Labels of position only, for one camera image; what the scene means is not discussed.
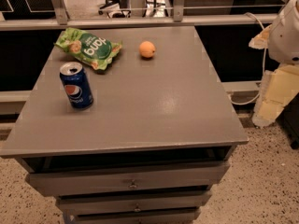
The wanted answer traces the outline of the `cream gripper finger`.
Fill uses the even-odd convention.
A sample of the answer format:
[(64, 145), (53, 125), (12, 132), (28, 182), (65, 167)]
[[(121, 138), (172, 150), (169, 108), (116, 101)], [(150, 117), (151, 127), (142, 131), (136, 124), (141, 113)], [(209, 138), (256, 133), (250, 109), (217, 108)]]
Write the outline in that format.
[(266, 127), (274, 123), (298, 93), (298, 64), (281, 64), (274, 72), (266, 71), (262, 78), (259, 98), (254, 106), (253, 124)]
[(253, 49), (267, 49), (269, 32), (270, 32), (270, 26), (267, 26), (260, 33), (258, 33), (250, 40), (249, 47)]

